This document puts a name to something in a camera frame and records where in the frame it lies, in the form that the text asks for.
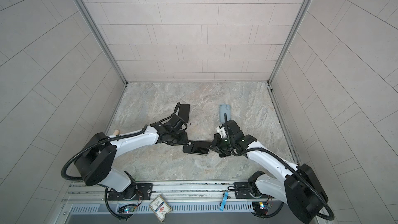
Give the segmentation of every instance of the black cable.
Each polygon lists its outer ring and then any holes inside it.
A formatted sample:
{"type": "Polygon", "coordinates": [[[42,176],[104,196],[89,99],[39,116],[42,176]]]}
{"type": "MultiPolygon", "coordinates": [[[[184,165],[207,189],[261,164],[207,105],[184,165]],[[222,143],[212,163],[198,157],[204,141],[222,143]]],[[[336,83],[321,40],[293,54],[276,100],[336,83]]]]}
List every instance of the black cable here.
{"type": "Polygon", "coordinates": [[[114,137],[114,138],[109,138],[109,137],[102,138],[102,139],[100,139],[97,143],[95,143],[95,144],[93,144],[93,145],[91,145],[91,146],[89,146],[89,147],[87,147],[87,148],[81,150],[81,151],[78,152],[76,155],[74,155],[73,157],[71,157],[71,158],[66,162],[66,164],[64,165],[64,167],[62,167],[62,170],[61,170],[61,177],[62,177],[63,179],[69,180],[69,181],[83,180],[82,177],[71,177],[71,176],[67,175],[67,169],[68,169],[68,167],[73,163],[73,161],[75,161],[75,160],[77,160],[79,157],[81,157],[82,154],[83,154],[84,152],[87,152],[88,150],[91,150],[92,148],[95,148],[95,147],[100,146],[100,145],[102,145],[102,144],[105,144],[105,143],[108,143],[108,142],[112,142],[112,141],[116,141],[116,140],[120,140],[120,139],[123,139],[123,138],[131,138],[131,137],[138,136],[138,135],[144,133],[145,130],[147,129],[147,127],[148,127],[148,126],[145,125],[144,128],[142,128],[141,131],[135,132],[135,133],[131,133],[131,134],[121,135],[121,136],[114,137]]]}
{"type": "Polygon", "coordinates": [[[254,215],[255,217],[259,217],[259,218],[263,218],[263,219],[271,218],[271,217],[276,216],[276,215],[281,211],[281,209],[282,209],[282,207],[283,207],[283,204],[284,204],[284,203],[281,202],[281,205],[279,205],[278,209],[275,210],[275,212],[273,212],[272,214],[269,214],[269,215],[260,215],[260,214],[256,214],[256,213],[253,213],[253,212],[251,212],[251,214],[254,215]]]}
{"type": "Polygon", "coordinates": [[[296,179],[299,182],[302,182],[315,196],[316,198],[318,198],[318,200],[322,203],[322,205],[325,207],[326,211],[328,212],[329,216],[321,214],[321,213],[317,213],[316,215],[318,217],[321,217],[322,219],[325,220],[334,220],[334,213],[331,210],[331,208],[329,207],[329,205],[327,204],[327,202],[325,201],[325,199],[323,198],[323,196],[314,189],[314,187],[307,182],[304,177],[302,177],[300,175],[300,173],[298,173],[297,171],[294,170],[294,168],[290,167],[289,164],[287,164],[283,159],[281,159],[280,157],[278,157],[276,154],[274,154],[273,152],[266,150],[264,148],[260,148],[260,147],[254,147],[254,148],[250,148],[247,150],[244,150],[242,152],[237,153],[237,156],[240,156],[242,154],[245,154],[247,152],[252,152],[252,151],[261,151],[261,152],[265,152],[269,155],[271,155],[272,157],[274,157],[276,160],[278,160],[286,169],[288,169],[289,171],[291,171],[291,173],[296,177],[296,179]]]}
{"type": "Polygon", "coordinates": [[[105,206],[106,206],[107,210],[109,211],[109,213],[111,213],[111,215],[113,215],[114,217],[118,218],[119,221],[120,220],[126,220],[127,221],[128,218],[132,217],[133,214],[129,214],[129,215],[125,215],[125,216],[118,215],[111,209],[111,207],[109,207],[109,203],[108,203],[108,187],[105,188],[104,199],[105,199],[105,206]]]}

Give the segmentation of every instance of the smartphone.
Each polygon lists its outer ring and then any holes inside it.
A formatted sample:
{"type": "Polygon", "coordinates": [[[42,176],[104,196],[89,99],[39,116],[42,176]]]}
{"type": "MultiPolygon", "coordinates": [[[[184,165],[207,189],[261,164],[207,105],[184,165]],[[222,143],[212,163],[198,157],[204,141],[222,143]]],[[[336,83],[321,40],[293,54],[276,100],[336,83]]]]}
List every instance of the smartphone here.
{"type": "Polygon", "coordinates": [[[182,118],[185,123],[189,122],[189,109],[191,108],[190,104],[180,104],[180,108],[178,109],[178,116],[182,118]]]}

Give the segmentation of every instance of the blue phone case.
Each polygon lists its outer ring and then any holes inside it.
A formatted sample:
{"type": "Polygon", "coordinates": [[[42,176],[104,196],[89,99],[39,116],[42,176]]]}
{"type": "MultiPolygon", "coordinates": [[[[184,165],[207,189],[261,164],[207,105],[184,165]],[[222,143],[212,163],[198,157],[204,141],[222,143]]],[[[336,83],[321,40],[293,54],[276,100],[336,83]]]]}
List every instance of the blue phone case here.
{"type": "Polygon", "coordinates": [[[226,113],[226,120],[231,120],[231,106],[228,104],[220,105],[220,123],[224,123],[224,113],[226,113]]]}

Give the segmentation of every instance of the marble floor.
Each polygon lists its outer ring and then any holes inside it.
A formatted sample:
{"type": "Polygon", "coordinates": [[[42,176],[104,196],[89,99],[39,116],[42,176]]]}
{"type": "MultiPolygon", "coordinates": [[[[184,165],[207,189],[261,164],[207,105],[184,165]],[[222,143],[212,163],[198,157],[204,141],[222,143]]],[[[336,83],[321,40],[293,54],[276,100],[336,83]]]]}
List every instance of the marble floor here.
{"type": "MultiPolygon", "coordinates": [[[[128,84],[108,134],[141,129],[169,116],[176,105],[191,105],[190,140],[212,140],[219,122],[219,105],[231,105],[231,118],[245,135],[256,137],[277,155],[292,161],[264,82],[131,83],[128,84]]],[[[247,179],[264,168],[244,157],[220,158],[185,154],[182,146],[141,147],[115,159],[113,166],[135,180],[247,179]]]]}

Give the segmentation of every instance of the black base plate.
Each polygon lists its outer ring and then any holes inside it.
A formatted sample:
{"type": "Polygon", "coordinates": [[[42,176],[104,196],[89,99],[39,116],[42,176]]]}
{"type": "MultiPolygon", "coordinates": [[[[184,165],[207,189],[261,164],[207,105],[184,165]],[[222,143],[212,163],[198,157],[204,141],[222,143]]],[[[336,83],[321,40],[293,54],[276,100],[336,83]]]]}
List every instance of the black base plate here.
{"type": "MultiPolygon", "coordinates": [[[[250,191],[248,189],[247,182],[234,182],[234,187],[235,187],[236,199],[257,199],[255,197],[251,196],[250,191]]],[[[268,197],[271,197],[271,196],[261,195],[261,197],[258,197],[258,198],[268,198],[268,197]]]]}
{"type": "MultiPolygon", "coordinates": [[[[152,183],[137,183],[138,190],[142,192],[142,195],[144,196],[144,200],[149,200],[150,195],[152,194],[152,183]]],[[[116,191],[108,191],[108,201],[125,201],[119,194],[119,192],[116,191]]],[[[140,194],[135,194],[133,198],[131,198],[129,201],[138,201],[141,200],[140,194]]]]}

